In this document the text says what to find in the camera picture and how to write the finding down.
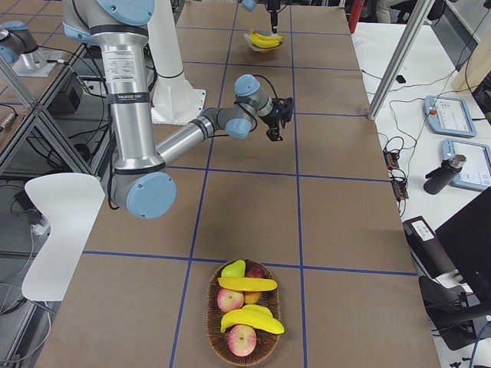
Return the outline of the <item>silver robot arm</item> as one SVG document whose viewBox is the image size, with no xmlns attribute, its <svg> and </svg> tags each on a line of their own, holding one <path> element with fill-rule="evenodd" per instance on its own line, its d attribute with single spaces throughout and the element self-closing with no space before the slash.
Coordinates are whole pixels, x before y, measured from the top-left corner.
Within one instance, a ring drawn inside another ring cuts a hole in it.
<svg viewBox="0 0 491 368">
<path fill-rule="evenodd" d="M 258 1 L 255 0 L 242 0 L 242 7 L 248 11 L 252 12 L 258 5 Z M 265 0 L 265 10 L 270 15 L 271 32 L 273 35 L 278 34 L 278 14 L 281 11 L 281 1 L 280 0 Z"/>
<path fill-rule="evenodd" d="M 251 74 L 236 80 L 232 107 L 205 108 L 204 91 L 184 77 L 167 1 L 66 1 L 63 12 L 65 34 L 101 50 L 117 142 L 107 195 L 133 216 L 164 215 L 176 198 L 166 167 L 218 131 L 243 140 L 262 121 L 277 142 L 292 118 L 293 99 Z"/>
</svg>

